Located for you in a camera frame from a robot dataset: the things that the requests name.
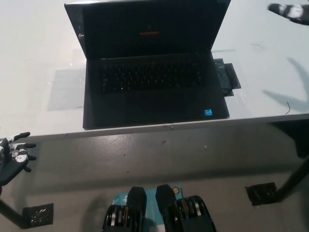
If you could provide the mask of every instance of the black device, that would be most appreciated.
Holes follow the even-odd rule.
[[[228,118],[211,48],[229,2],[65,4],[87,58],[83,128]]]

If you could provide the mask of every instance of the white table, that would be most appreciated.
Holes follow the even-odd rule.
[[[85,57],[65,0],[4,1],[0,138],[22,131],[37,141],[309,118],[309,27],[267,11],[271,2],[232,0],[213,46],[215,58],[233,63],[242,86],[226,97],[229,119],[85,131]]]

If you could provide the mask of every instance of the laptop logo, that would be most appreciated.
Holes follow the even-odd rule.
[[[205,114],[205,116],[211,116],[212,115],[212,110],[211,109],[204,110],[204,114]]]

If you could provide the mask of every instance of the teal object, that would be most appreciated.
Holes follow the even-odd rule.
[[[176,199],[183,198],[183,191],[179,185],[171,186],[171,188],[175,193]],[[156,189],[146,189],[145,192],[147,195],[147,205],[143,232],[164,232],[164,222],[155,199]],[[128,192],[120,193],[113,199],[112,204],[126,205],[127,194]]]

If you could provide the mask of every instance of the touchpad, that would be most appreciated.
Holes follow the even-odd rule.
[[[126,95],[129,124],[160,124],[185,120],[183,93],[178,90],[148,90]]]

